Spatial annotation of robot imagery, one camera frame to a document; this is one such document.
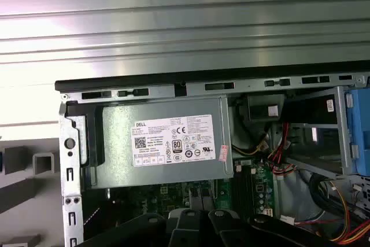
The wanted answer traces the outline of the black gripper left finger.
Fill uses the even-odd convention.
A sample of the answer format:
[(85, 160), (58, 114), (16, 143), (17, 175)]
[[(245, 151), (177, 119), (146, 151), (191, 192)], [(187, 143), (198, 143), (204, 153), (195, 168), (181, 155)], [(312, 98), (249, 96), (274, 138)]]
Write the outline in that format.
[(147, 213), (111, 228), (79, 246), (201, 246), (204, 211), (175, 209), (164, 218)]

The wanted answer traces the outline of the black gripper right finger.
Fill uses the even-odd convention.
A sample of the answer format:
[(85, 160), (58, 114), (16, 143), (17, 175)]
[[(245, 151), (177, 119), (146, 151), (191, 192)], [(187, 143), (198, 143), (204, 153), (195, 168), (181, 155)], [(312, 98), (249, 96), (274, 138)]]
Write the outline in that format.
[(253, 215), (244, 222), (234, 211), (217, 209), (209, 213), (209, 219), (224, 246), (338, 246), (263, 214)]

